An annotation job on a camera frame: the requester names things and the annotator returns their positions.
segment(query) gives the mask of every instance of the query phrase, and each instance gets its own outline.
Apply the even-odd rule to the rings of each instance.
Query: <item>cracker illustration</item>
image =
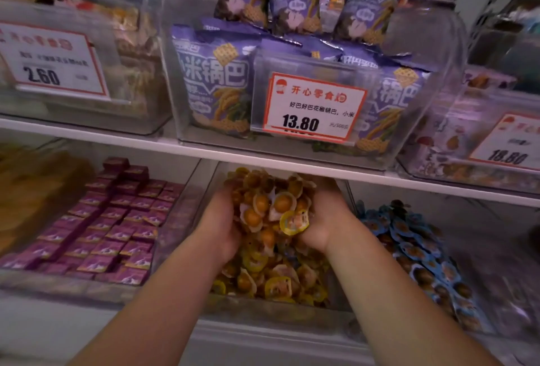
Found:
[[[239,53],[232,44],[226,43],[214,49],[214,56],[221,66],[225,67],[229,62],[239,57]]]
[[[418,80],[418,74],[409,67],[396,69],[394,75],[402,87],[410,86]]]

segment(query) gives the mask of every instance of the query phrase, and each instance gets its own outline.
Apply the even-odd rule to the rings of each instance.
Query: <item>price tag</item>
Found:
[[[19,90],[110,100],[83,33],[0,22],[0,55]]]
[[[540,171],[540,118],[506,113],[469,160]]]
[[[273,72],[263,130],[313,140],[347,141],[366,99],[359,87]]]

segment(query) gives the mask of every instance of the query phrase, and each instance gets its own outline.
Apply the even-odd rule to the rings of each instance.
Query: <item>red-bordered price label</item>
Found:
[[[270,133],[343,143],[366,100],[359,87],[272,73],[262,129]]]
[[[505,113],[469,160],[540,171],[540,118]]]
[[[0,22],[0,55],[19,90],[110,100],[83,33]]]

